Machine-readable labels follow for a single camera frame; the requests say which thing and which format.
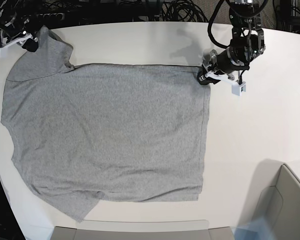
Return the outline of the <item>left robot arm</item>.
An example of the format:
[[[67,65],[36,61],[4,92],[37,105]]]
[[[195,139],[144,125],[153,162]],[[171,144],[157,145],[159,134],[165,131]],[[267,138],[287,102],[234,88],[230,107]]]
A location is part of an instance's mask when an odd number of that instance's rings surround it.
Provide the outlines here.
[[[238,72],[238,83],[243,82],[242,75],[250,69],[251,62],[265,51],[264,31],[260,13],[267,5],[254,0],[227,0],[228,16],[232,25],[232,39],[229,45],[219,43],[212,33],[212,26],[224,3],[220,0],[209,19],[207,34],[210,41],[223,49],[221,53],[212,50],[209,59],[204,60],[197,80],[201,85],[216,84],[222,80],[234,80],[233,72]]]

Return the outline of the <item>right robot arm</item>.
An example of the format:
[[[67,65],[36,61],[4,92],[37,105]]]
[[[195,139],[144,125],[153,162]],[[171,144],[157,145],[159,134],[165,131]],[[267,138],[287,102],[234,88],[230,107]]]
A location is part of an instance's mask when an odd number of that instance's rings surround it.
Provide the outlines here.
[[[0,58],[8,53],[8,48],[18,45],[28,52],[36,52],[39,47],[38,32],[41,25],[35,15],[22,14],[11,0],[0,0]]]

